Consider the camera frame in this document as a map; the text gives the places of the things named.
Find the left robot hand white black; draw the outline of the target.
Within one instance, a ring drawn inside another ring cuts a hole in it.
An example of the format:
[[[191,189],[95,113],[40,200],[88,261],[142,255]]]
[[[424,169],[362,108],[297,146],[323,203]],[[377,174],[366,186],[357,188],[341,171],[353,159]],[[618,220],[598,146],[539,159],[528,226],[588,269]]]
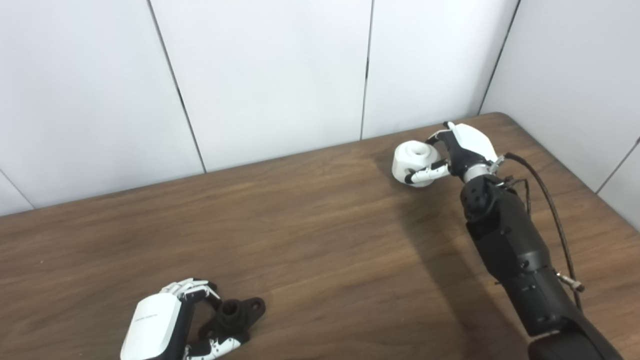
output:
[[[189,344],[194,307],[200,301],[218,310],[223,301],[217,294],[217,285],[186,278],[139,301],[119,353],[121,360],[215,360],[249,340],[244,333],[215,333]]]

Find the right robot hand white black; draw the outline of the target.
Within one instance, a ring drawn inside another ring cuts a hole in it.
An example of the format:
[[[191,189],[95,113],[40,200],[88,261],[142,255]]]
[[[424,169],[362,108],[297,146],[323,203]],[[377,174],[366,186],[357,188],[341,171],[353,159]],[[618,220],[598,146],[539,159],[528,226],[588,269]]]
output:
[[[486,134],[464,123],[444,126],[425,141],[405,141],[395,149],[391,173],[398,182],[422,188],[448,176],[467,183],[498,171],[504,158]]]

